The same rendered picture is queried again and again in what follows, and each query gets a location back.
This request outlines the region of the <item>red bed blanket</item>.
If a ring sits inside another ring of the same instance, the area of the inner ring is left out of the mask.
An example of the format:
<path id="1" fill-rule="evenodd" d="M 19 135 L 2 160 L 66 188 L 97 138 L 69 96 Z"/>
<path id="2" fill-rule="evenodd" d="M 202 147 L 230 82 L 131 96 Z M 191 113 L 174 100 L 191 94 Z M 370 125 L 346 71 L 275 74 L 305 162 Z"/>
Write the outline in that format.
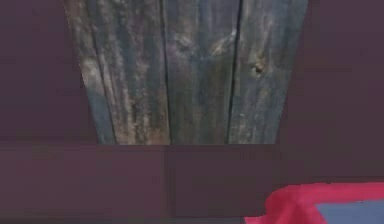
<path id="1" fill-rule="evenodd" d="M 245 217 L 245 224 L 327 224 L 316 208 L 321 203 L 384 199 L 384 182 L 289 185 L 271 193 L 265 214 Z"/>

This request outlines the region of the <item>blue grey pillow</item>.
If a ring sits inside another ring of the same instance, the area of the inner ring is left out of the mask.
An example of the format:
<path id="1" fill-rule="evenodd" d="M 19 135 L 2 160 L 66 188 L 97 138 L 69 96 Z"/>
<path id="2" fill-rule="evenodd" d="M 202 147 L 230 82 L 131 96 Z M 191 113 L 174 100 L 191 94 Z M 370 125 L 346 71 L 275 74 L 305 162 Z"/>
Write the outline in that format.
<path id="1" fill-rule="evenodd" d="M 384 199 L 317 204 L 327 224 L 384 224 Z"/>

